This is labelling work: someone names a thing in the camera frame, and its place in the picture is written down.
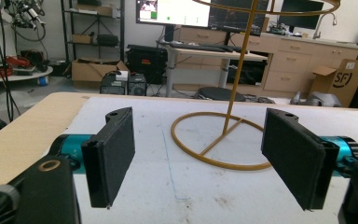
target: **gold wire stand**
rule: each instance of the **gold wire stand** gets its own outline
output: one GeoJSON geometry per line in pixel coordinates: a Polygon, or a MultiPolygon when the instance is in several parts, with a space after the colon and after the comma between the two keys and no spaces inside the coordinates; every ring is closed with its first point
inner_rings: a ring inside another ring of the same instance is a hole
{"type": "Polygon", "coordinates": [[[252,123],[249,120],[245,120],[245,119],[241,119],[239,117],[235,117],[235,116],[231,116],[231,111],[232,111],[232,106],[234,105],[234,99],[235,99],[235,94],[237,92],[237,87],[238,87],[238,82],[240,80],[240,76],[241,76],[241,70],[242,70],[242,66],[243,66],[243,60],[244,60],[244,56],[245,56],[245,52],[246,52],[246,47],[247,47],[247,43],[249,40],[249,35],[250,35],[250,31],[252,29],[252,24],[254,22],[254,18],[255,18],[255,14],[270,14],[270,15],[284,15],[284,16],[315,16],[315,15],[322,15],[322,14],[327,14],[333,11],[336,11],[339,6],[340,6],[340,0],[321,0],[322,2],[328,3],[331,5],[330,8],[326,9],[326,10],[321,10],[321,11],[310,11],[310,12],[279,12],[279,11],[274,11],[275,8],[275,0],[271,1],[271,9],[269,11],[266,10],[257,10],[257,4],[258,4],[258,0],[253,0],[252,3],[252,7],[251,8],[240,8],[240,7],[229,7],[229,6],[223,6],[223,5],[217,5],[217,4],[213,4],[213,3],[208,3],[208,2],[204,2],[202,0],[193,0],[194,2],[209,6],[209,7],[217,7],[217,8],[222,8],[222,9],[226,9],[226,10],[234,10],[234,11],[239,11],[239,12],[248,12],[249,13],[249,20],[248,20],[248,24],[246,27],[246,32],[244,34],[244,39],[242,42],[242,49],[241,49],[241,56],[239,59],[239,63],[238,63],[238,69],[237,72],[235,74],[235,78],[234,78],[234,85],[232,87],[231,90],[231,95],[230,95],[230,99],[229,99],[229,103],[228,103],[228,109],[227,109],[227,113],[226,114],[221,114],[221,113],[214,113],[214,112],[198,112],[198,113],[190,113],[187,115],[184,115],[182,117],[180,117],[179,119],[176,119],[171,127],[171,135],[173,138],[173,141],[176,143],[177,146],[179,146],[179,148],[181,148],[183,151],[185,151],[186,153],[188,153],[190,156],[200,160],[200,161],[204,161],[207,163],[210,163],[211,165],[215,165],[215,166],[219,166],[219,167],[223,167],[223,168],[228,168],[228,169],[233,169],[233,170],[244,170],[244,171],[253,171],[253,170],[261,170],[261,169],[266,169],[268,167],[270,167],[269,162],[266,163],[262,163],[262,164],[257,164],[257,165],[238,165],[238,164],[231,164],[231,163],[226,163],[226,162],[221,162],[221,161],[215,161],[209,158],[205,157],[205,154],[207,152],[209,152],[217,143],[219,143],[226,135],[228,135],[232,130],[234,130],[239,124],[241,123],[245,123],[245,124],[249,124],[255,128],[257,128],[258,130],[260,130],[261,132],[264,131],[264,129],[260,126],[258,126],[255,123],[252,123]],[[222,131],[222,135],[220,135],[216,140],[214,140],[208,147],[206,147],[200,154],[194,152],[193,150],[191,150],[190,148],[186,147],[176,136],[175,134],[175,127],[176,125],[187,118],[191,118],[191,117],[196,117],[196,116],[218,116],[218,117],[225,117],[225,125],[223,127],[223,131],[222,131]],[[230,128],[228,128],[228,123],[231,119],[235,119],[237,122],[235,124],[233,124],[230,128]]]}

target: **white table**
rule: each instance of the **white table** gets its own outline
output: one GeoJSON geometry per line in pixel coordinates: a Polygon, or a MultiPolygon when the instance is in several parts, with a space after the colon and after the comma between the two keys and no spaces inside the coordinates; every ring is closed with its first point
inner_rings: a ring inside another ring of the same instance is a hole
{"type": "MultiPolygon", "coordinates": [[[[238,52],[215,52],[215,51],[206,51],[206,50],[194,50],[194,49],[175,49],[170,46],[165,47],[168,52],[168,67],[167,67],[167,90],[166,97],[171,97],[172,86],[173,86],[173,76],[175,69],[176,58],[178,55],[186,55],[186,56],[198,56],[198,57],[206,57],[206,58],[219,58],[222,59],[222,67],[220,70],[219,76],[219,87],[225,88],[227,82],[227,74],[230,60],[238,60],[241,56],[238,52]]],[[[260,56],[253,53],[245,54],[245,61],[256,61],[261,62],[266,60],[267,57],[260,56]]],[[[192,73],[198,73],[200,70],[193,70],[192,73]]]]}
{"type": "Polygon", "coordinates": [[[53,68],[48,66],[48,70],[46,72],[40,72],[40,71],[35,70],[31,76],[11,75],[11,76],[7,77],[7,80],[8,81],[21,81],[21,80],[27,80],[27,79],[32,79],[32,78],[45,77],[45,76],[48,76],[52,72],[53,72],[53,68]]]}
{"type": "MultiPolygon", "coordinates": [[[[83,223],[338,223],[348,179],[333,177],[323,210],[302,211],[272,168],[241,172],[214,167],[173,142],[170,128],[179,116],[225,112],[227,102],[53,93],[0,132],[0,184],[37,161],[61,133],[97,133],[106,113],[125,106],[133,108],[135,157],[110,210],[90,208],[86,178],[75,175],[83,223]]],[[[299,116],[299,123],[317,135],[347,135],[358,142],[358,110],[236,102],[233,115],[263,125],[267,107],[299,116]]],[[[192,147],[207,144],[221,133],[219,120],[191,119],[177,127],[177,134],[192,147]]],[[[239,149],[245,150],[247,162],[258,162],[265,159],[260,141],[261,133],[244,125],[221,149],[230,152],[228,159],[241,160],[235,158],[239,149]]]]}

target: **circular base ring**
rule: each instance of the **circular base ring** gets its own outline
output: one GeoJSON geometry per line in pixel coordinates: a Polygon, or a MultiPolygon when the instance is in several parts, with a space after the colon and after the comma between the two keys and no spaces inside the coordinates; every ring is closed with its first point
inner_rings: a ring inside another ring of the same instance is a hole
{"type": "MultiPolygon", "coordinates": [[[[184,119],[188,119],[191,117],[197,117],[197,116],[214,116],[214,117],[226,117],[226,114],[223,113],[217,113],[217,112],[195,112],[195,113],[189,113],[186,115],[183,115],[182,117],[176,119],[171,127],[171,136],[173,138],[173,141],[176,143],[177,146],[179,146],[179,148],[181,148],[184,152],[186,152],[187,154],[189,154],[190,156],[196,158],[197,160],[200,161],[204,161],[206,163],[209,163],[211,165],[214,166],[218,166],[218,167],[223,167],[223,168],[227,168],[227,169],[231,169],[231,170],[242,170],[242,171],[255,171],[255,170],[262,170],[262,169],[266,169],[269,168],[271,166],[271,164],[269,162],[265,162],[265,163],[260,163],[260,164],[255,164],[255,165],[240,165],[240,164],[232,164],[232,163],[227,163],[227,162],[222,162],[222,161],[215,161],[209,158],[206,158],[199,153],[194,152],[193,150],[191,150],[190,148],[186,147],[176,136],[175,133],[175,128],[176,125],[184,120],[184,119]]],[[[249,120],[246,119],[242,119],[236,116],[232,116],[230,115],[231,119],[234,119],[237,121],[237,123],[246,123],[254,128],[256,128],[257,130],[260,130],[261,132],[263,132],[263,128],[249,120]]]]}

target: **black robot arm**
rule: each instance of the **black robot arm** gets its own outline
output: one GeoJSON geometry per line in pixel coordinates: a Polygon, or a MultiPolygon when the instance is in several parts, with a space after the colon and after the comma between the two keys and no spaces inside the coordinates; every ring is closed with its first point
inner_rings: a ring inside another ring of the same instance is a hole
{"type": "Polygon", "coordinates": [[[91,206],[109,208],[130,167],[135,144],[130,107],[105,119],[106,125],[95,135],[59,136],[47,156],[0,186],[0,223],[81,223],[73,179],[81,167],[86,170],[91,206]],[[74,151],[67,150],[68,142],[74,151]]]}
{"type": "Polygon", "coordinates": [[[323,208],[334,172],[349,177],[338,220],[358,223],[358,144],[354,140],[319,137],[299,124],[296,115],[268,108],[262,153],[304,210],[323,208]]]}

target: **monitor screen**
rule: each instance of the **monitor screen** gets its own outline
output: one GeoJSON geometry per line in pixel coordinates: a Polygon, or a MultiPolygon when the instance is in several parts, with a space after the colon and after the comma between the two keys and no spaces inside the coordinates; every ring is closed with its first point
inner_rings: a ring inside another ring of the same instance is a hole
{"type": "MultiPolygon", "coordinates": [[[[210,0],[209,2],[250,8],[252,1],[210,0]]],[[[136,0],[136,21],[147,24],[171,24],[204,27],[233,33],[246,31],[249,13],[208,7],[192,0],[136,0]]],[[[257,9],[267,10],[269,0],[260,0],[257,9]]],[[[265,15],[256,14],[251,35],[260,35],[265,15]]]]}
{"type": "MultiPolygon", "coordinates": [[[[310,0],[283,0],[281,11],[285,12],[307,12],[320,11],[324,7],[323,2],[310,0]]],[[[283,23],[290,27],[293,32],[295,27],[314,30],[318,24],[319,16],[280,16],[278,23],[283,23]]]]}

